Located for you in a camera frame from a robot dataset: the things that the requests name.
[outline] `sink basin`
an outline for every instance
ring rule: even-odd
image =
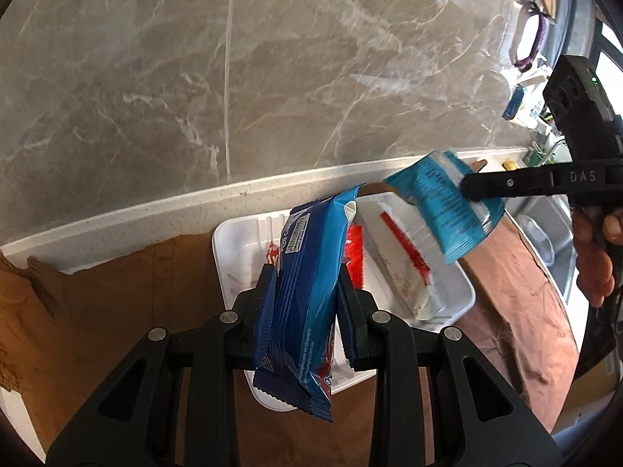
[[[545,232],[554,249],[554,262],[547,267],[565,304],[569,302],[575,271],[575,249],[571,233],[571,213],[564,195],[553,197],[509,198],[507,212],[513,217],[533,219]]]

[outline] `gray marble backsplash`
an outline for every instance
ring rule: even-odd
[[[500,74],[525,1],[14,0],[0,243],[284,172],[525,145]]]

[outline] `human hand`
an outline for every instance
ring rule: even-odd
[[[601,307],[604,297],[614,290],[612,261],[593,240],[593,226],[582,214],[574,210],[571,215],[573,245],[577,251],[575,266],[579,271],[577,286],[593,307]],[[623,246],[623,209],[604,218],[604,238],[617,246]]]

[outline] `brown cloth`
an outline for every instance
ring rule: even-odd
[[[577,360],[555,291],[504,224],[465,267],[478,296],[459,326],[550,429]],[[21,392],[48,449],[149,329],[190,329],[222,310],[210,234],[176,237],[70,276],[36,260],[21,270],[1,258],[0,384]],[[242,465],[368,464],[374,380],[334,396],[334,424],[265,409],[242,374],[235,388]]]
[[[477,300],[456,326],[552,431],[579,357],[558,292],[507,217],[462,266]]]

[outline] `red wrapper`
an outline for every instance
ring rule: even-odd
[[[350,225],[347,231],[347,242],[344,246],[344,261],[353,286],[363,288],[363,227]]]
[[[270,241],[269,248],[266,251],[266,263],[272,263],[277,266],[277,260],[279,259],[279,246],[273,241]]]

